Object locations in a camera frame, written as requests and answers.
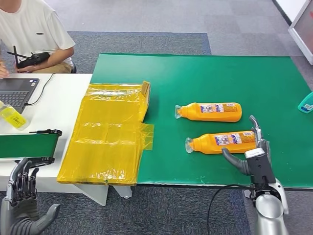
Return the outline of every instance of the green table mat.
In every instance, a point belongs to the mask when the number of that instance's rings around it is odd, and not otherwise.
[[[53,157],[57,134],[0,135],[0,159]]]
[[[253,114],[271,142],[277,178],[284,187],[313,187],[313,116],[297,109],[310,89],[290,57],[100,54],[91,83],[143,80],[152,86],[144,122],[155,125],[155,138],[141,158],[138,184],[249,184],[222,155],[186,153],[185,140],[250,130]],[[192,102],[238,102],[243,116],[237,123],[174,118],[176,104]]]

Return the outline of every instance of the yellow item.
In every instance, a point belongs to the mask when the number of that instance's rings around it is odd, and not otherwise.
[[[57,178],[60,183],[134,185],[153,125],[143,124],[150,84],[91,84]]]
[[[237,122],[241,118],[241,106],[238,103],[192,103],[187,106],[175,106],[175,117],[196,121]]]
[[[255,149],[256,140],[253,131],[205,134],[199,138],[187,138],[186,149],[188,153],[199,151],[205,154],[222,153],[228,148],[231,153],[244,153]]]
[[[19,131],[23,131],[29,126],[29,122],[23,116],[15,110],[11,105],[6,105],[0,101],[0,117],[5,119],[9,124],[17,128]]]

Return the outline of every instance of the black controller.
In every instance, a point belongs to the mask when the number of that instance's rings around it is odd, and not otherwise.
[[[50,57],[50,54],[48,52],[42,52],[38,54],[32,54],[31,57],[27,57],[24,55],[19,55],[17,53],[17,48],[15,46],[13,46],[14,53],[8,52],[8,54],[14,55],[15,56],[15,63],[17,64],[17,69],[22,69],[27,66],[32,66],[32,65],[38,65],[42,62],[44,62],[48,60]],[[17,57],[22,57],[26,60],[23,61],[18,61]]]

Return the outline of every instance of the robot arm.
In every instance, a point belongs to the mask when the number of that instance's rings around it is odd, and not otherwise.
[[[60,205],[54,204],[39,218],[35,189],[35,176],[39,169],[35,168],[29,176],[31,165],[31,161],[23,158],[11,174],[1,207],[1,235],[39,235],[57,217]]]
[[[257,214],[257,235],[288,235],[284,214],[288,214],[286,194],[272,170],[269,142],[262,137],[258,122],[250,116],[253,124],[256,148],[245,152],[245,160],[240,160],[228,149],[222,149],[224,157],[244,175],[250,175],[253,189],[250,198]]]

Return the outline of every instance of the white table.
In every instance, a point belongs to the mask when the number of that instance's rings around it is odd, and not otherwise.
[[[43,86],[51,74],[11,74],[11,78],[38,78],[32,98],[36,101]],[[59,138],[55,149],[55,162],[41,166],[37,173],[36,187],[39,192],[83,193],[94,201],[105,206],[108,186],[60,184],[57,176],[66,152],[76,121],[81,99],[86,93],[92,74],[54,74],[45,87],[43,96],[35,105],[27,106],[23,115],[31,124],[23,132],[17,131],[0,119],[0,134],[28,133],[29,131],[59,129],[63,135]],[[6,191],[8,178],[15,163],[0,163],[0,191]],[[131,197],[130,187],[114,186],[121,197]]]

